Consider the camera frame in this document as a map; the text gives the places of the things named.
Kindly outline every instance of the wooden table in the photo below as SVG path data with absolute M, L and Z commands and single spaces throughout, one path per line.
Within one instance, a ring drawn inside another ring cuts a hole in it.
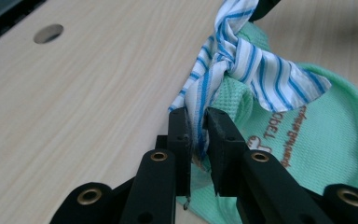
M 48 0 L 2 36 L 0 223 L 49 223 L 72 189 L 133 177 L 220 4 Z M 51 24 L 62 34 L 36 44 Z M 358 87 L 358 0 L 283 0 L 257 24 L 274 52 Z M 176 216 L 204 222 L 179 206 Z

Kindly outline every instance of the blue and white striped fabric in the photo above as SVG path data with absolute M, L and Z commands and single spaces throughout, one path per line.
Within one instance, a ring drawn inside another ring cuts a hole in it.
M 193 70 L 169 110 L 185 106 L 192 128 L 193 149 L 202 159 L 208 135 L 202 129 L 203 114 L 218 95 L 224 74 L 248 85 L 254 98 L 269 111 L 292 110 L 315 100 L 330 82 L 238 38 L 257 0 L 227 0 L 220 7 L 211 35 L 200 50 Z

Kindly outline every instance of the table surface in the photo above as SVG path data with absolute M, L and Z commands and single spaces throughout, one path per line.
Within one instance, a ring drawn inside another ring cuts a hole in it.
M 220 4 L 48 0 L 0 37 L 0 223 L 49 223 L 72 189 L 133 177 Z M 358 87 L 358 0 L 282 0 L 256 24 L 273 52 Z M 204 223 L 179 206 L 176 220 Z

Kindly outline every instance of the green fabric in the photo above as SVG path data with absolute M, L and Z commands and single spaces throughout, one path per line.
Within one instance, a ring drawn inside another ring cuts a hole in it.
M 240 35 L 269 50 L 266 36 L 251 23 Z M 327 77 L 331 90 L 305 107 L 271 113 L 254 102 L 248 87 L 225 77 L 213 107 L 230 115 L 250 148 L 271 150 L 301 186 L 319 194 L 336 183 L 358 188 L 358 90 L 321 67 L 299 65 Z M 209 169 L 192 168 L 190 210 L 210 223 L 241 223 L 236 199 L 214 197 Z

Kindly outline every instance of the knotted fabric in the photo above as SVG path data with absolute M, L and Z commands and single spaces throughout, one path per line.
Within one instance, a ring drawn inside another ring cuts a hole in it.
M 204 111 L 218 96 L 224 75 L 249 86 L 258 103 L 272 112 L 306 105 L 331 87 L 325 77 L 237 37 L 257 3 L 258 0 L 223 2 L 214 22 L 214 34 L 202 46 L 189 78 L 169 108 L 172 111 L 186 107 L 193 152 L 200 160 L 206 155 L 209 142 L 202 129 Z

